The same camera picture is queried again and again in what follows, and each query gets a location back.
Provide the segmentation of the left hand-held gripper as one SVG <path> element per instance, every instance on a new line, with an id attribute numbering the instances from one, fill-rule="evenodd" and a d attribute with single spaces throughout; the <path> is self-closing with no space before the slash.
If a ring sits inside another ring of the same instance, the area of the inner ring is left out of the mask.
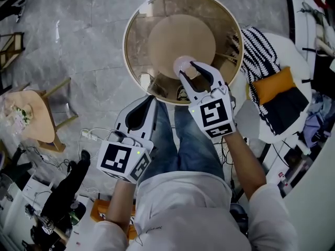
<path id="1" fill-rule="evenodd" d="M 118 115 L 115 130 L 101 143 L 97 169 L 106 175 L 136 184 L 151 163 L 151 141 L 157 122 L 157 99 L 139 98 Z"/>

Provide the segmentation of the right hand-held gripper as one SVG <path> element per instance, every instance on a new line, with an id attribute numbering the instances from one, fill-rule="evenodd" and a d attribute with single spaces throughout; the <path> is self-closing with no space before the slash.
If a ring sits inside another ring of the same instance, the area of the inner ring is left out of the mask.
<path id="1" fill-rule="evenodd" d="M 191 102 L 188 110 L 201 132 L 209 139 L 236 132 L 229 88 L 220 71 L 206 63 L 191 61 L 200 80 L 179 71 L 179 78 Z"/>

